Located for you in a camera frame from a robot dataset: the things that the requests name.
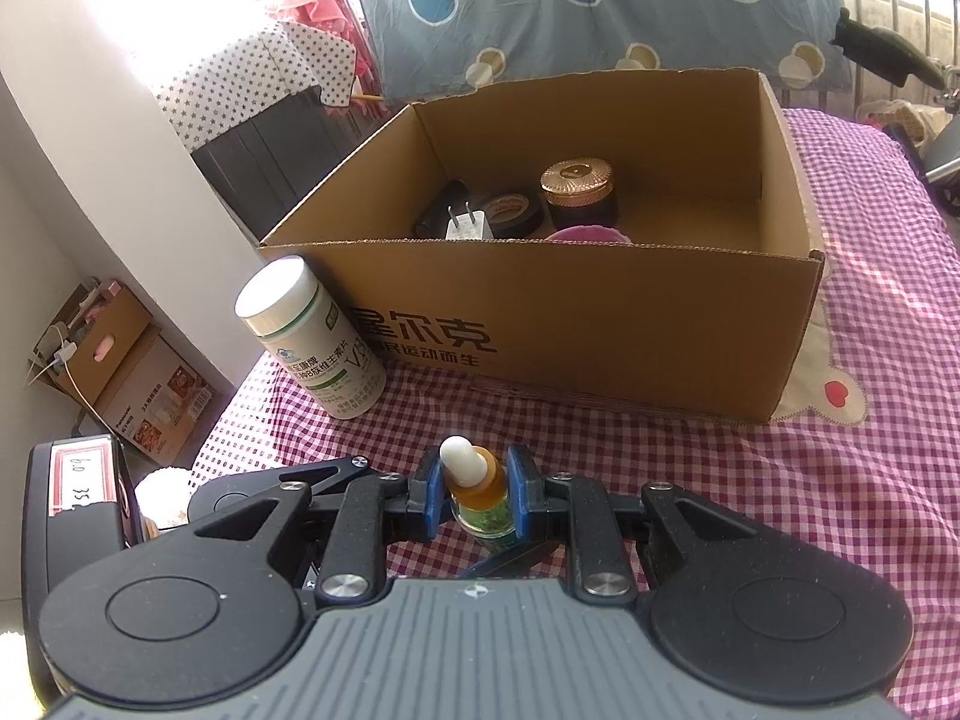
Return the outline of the purple checkered tablecloth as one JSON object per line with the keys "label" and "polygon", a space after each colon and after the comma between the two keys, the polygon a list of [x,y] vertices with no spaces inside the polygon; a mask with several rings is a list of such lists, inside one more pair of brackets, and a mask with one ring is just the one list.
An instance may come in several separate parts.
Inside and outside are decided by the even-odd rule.
{"label": "purple checkered tablecloth", "polygon": [[827,249],[786,401],[766,424],[669,415],[396,362],[373,411],[329,418],[270,358],[195,458],[203,484],[363,455],[407,473],[460,434],[534,450],[547,470],[617,493],[667,479],[882,575],[914,639],[892,697],[914,718],[958,712],[958,254],[895,140],[793,109],[788,124]]}

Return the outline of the white power adapter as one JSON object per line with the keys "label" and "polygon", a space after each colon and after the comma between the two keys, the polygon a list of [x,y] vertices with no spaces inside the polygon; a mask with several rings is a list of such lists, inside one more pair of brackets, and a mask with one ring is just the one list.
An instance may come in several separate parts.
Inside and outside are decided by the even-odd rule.
{"label": "white power adapter", "polygon": [[454,206],[448,206],[448,227],[444,234],[446,241],[493,241],[485,211],[477,210],[466,202],[464,210],[457,211]]}

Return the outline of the black lipstick tube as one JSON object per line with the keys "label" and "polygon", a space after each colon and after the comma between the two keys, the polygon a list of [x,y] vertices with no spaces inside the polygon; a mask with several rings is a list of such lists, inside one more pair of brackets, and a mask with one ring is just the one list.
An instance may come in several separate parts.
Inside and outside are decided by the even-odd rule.
{"label": "black lipstick tube", "polygon": [[421,211],[412,227],[415,239],[444,239],[454,216],[466,213],[470,190],[462,181],[449,181]]}

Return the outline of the black electrical tape roll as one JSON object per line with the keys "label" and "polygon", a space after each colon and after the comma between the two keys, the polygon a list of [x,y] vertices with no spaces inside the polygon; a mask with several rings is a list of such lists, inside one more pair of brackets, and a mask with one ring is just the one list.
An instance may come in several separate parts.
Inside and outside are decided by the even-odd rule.
{"label": "black electrical tape roll", "polygon": [[500,193],[486,199],[480,210],[487,216],[495,239],[525,239],[544,222],[539,200],[523,192]]}

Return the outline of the white supplement bottle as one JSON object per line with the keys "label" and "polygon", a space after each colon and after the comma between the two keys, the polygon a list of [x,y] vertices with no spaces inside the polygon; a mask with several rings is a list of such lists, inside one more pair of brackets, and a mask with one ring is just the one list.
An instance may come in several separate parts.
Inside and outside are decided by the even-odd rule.
{"label": "white supplement bottle", "polygon": [[382,362],[299,255],[257,271],[235,314],[331,418],[358,418],[384,392]]}

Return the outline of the green dropper bottle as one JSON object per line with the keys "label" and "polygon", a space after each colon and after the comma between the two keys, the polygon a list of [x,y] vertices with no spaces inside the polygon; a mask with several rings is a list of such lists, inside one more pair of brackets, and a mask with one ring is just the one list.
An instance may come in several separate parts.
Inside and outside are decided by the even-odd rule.
{"label": "green dropper bottle", "polygon": [[508,477],[501,461],[464,436],[449,436],[439,445],[439,463],[462,530],[490,553],[516,544]]}

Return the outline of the cardboard boxes on floor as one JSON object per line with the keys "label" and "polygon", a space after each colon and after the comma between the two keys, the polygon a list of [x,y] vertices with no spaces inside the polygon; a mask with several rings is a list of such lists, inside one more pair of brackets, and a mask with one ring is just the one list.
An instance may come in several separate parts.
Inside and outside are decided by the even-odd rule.
{"label": "cardboard boxes on floor", "polygon": [[185,465],[218,392],[117,280],[78,284],[28,355],[26,382],[81,406],[156,465]]}

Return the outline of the black bicycle seat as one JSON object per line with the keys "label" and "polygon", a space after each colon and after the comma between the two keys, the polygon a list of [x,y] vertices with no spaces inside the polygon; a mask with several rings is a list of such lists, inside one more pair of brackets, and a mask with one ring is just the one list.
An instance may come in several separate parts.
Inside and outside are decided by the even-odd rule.
{"label": "black bicycle seat", "polygon": [[903,88],[914,76],[934,91],[947,89],[944,70],[906,37],[891,29],[863,25],[851,18],[847,8],[839,10],[832,44],[853,64],[897,88]]}

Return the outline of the blue patterned hanging sheet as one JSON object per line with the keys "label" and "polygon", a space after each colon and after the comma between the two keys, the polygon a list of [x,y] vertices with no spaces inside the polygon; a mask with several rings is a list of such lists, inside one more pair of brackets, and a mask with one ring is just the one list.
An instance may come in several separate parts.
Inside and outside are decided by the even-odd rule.
{"label": "blue patterned hanging sheet", "polygon": [[753,68],[846,93],[843,0],[359,0],[394,103],[596,70]]}

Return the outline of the pink collapsible bowl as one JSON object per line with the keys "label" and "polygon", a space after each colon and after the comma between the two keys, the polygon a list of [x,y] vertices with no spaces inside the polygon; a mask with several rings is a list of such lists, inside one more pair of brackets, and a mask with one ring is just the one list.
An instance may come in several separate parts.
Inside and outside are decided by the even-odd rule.
{"label": "pink collapsible bowl", "polygon": [[631,239],[622,234],[615,227],[601,226],[600,224],[578,224],[578,226],[563,227],[548,236],[551,242],[569,242],[570,244],[622,244],[631,245]]}

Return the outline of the dark cabinet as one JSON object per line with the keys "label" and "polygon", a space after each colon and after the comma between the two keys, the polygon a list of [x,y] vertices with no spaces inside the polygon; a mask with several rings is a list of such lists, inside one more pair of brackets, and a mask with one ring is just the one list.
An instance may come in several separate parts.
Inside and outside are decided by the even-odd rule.
{"label": "dark cabinet", "polygon": [[195,149],[192,160],[252,238],[262,241],[389,115],[377,104],[327,107],[319,88],[306,89]]}

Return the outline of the gold lid black jar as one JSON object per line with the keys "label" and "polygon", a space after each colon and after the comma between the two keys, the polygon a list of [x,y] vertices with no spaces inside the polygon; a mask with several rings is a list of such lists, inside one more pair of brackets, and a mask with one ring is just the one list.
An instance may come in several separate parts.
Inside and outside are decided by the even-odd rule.
{"label": "gold lid black jar", "polygon": [[540,193],[556,229],[613,227],[619,221],[613,167],[601,158],[552,164],[540,176]]}

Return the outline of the polka dot cloth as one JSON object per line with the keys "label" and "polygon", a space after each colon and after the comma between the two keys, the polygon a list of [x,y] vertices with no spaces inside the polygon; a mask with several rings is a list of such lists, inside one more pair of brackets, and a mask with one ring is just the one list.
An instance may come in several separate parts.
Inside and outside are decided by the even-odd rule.
{"label": "polka dot cloth", "polygon": [[270,21],[161,83],[155,101],[179,142],[194,153],[303,91],[317,91],[325,107],[347,107],[355,65],[356,49],[347,39]]}

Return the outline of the brown cardboard box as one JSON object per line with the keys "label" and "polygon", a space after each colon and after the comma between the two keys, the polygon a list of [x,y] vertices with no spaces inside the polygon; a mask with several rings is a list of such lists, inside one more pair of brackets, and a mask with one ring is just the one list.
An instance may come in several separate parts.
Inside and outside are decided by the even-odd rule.
{"label": "brown cardboard box", "polygon": [[[535,192],[613,169],[620,240],[420,239],[460,182]],[[765,76],[610,70],[404,107],[263,239],[296,254],[399,361],[766,421],[822,280],[809,183]]]}

